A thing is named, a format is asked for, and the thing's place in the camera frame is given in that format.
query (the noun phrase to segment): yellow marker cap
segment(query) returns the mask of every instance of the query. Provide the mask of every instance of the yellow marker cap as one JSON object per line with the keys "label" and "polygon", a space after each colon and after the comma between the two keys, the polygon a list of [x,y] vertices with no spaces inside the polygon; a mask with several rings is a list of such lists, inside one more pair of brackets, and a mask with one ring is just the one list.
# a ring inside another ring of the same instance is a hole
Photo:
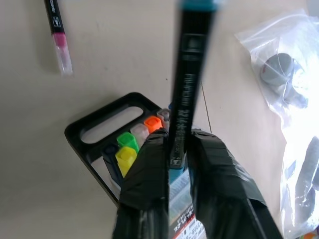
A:
{"label": "yellow marker cap", "polygon": [[118,161],[121,174],[125,177],[137,157],[136,151],[124,146],[115,154],[115,157]]}

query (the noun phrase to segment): beige tabletop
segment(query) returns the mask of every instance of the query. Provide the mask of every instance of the beige tabletop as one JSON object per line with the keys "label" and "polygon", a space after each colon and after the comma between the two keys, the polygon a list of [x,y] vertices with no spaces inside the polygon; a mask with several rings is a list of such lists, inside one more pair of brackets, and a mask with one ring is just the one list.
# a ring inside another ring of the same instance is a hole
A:
{"label": "beige tabletop", "polygon": [[[231,0],[203,75],[209,121],[278,226],[285,140],[234,34],[305,0]],[[74,75],[57,70],[43,0],[0,3],[0,238],[111,238],[116,207],[67,143],[73,121],[129,93],[170,103],[175,3],[64,0]],[[194,123],[209,130],[203,92]]]}

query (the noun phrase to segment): orange marker cap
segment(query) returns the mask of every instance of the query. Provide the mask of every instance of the orange marker cap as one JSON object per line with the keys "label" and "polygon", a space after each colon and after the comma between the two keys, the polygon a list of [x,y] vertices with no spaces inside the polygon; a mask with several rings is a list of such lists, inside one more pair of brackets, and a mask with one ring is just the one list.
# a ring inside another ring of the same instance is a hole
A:
{"label": "orange marker cap", "polygon": [[145,121],[144,124],[149,129],[150,133],[153,133],[155,130],[162,128],[161,120],[160,118],[157,118],[156,116],[150,116]]}

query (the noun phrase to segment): marker tray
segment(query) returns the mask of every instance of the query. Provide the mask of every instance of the marker tray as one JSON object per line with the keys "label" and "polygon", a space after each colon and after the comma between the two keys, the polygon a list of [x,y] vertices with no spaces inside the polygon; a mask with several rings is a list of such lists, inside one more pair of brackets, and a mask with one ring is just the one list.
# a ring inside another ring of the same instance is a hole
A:
{"label": "marker tray", "polygon": [[[130,121],[123,127],[118,128],[117,130],[113,131],[113,133],[107,135],[103,139],[99,140],[96,143],[84,143],[81,140],[81,137],[85,132],[88,130],[98,126],[99,124],[103,123],[107,119],[110,119],[117,114],[121,113],[125,109],[129,107],[139,107],[143,110],[143,113],[135,118],[134,120]],[[156,116],[157,111],[160,110],[160,107],[150,101],[148,98],[143,96],[140,93],[129,93],[118,100],[100,108],[99,110],[79,119],[78,121],[70,124],[65,129],[65,136],[72,146],[74,151],[80,157],[82,162],[88,168],[88,170],[92,173],[95,179],[100,183],[102,188],[111,198],[111,200],[118,206],[119,199],[118,196],[115,195],[114,189],[112,190],[110,184],[107,185],[106,180],[102,179],[100,173],[97,172],[96,167],[93,167],[95,161],[102,157],[101,151],[105,148],[108,144],[117,144],[116,138],[121,135],[122,133],[128,131],[138,124],[143,123],[145,119],[149,116]]]}

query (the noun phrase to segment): plastic bag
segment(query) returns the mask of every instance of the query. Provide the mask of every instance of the plastic bag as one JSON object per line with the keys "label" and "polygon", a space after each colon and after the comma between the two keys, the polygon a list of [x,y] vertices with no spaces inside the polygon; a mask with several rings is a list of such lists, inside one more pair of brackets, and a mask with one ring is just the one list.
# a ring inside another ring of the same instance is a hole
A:
{"label": "plastic bag", "polygon": [[269,108],[287,141],[281,176],[284,237],[319,225],[319,33],[303,10],[283,14],[236,37],[249,50]]}

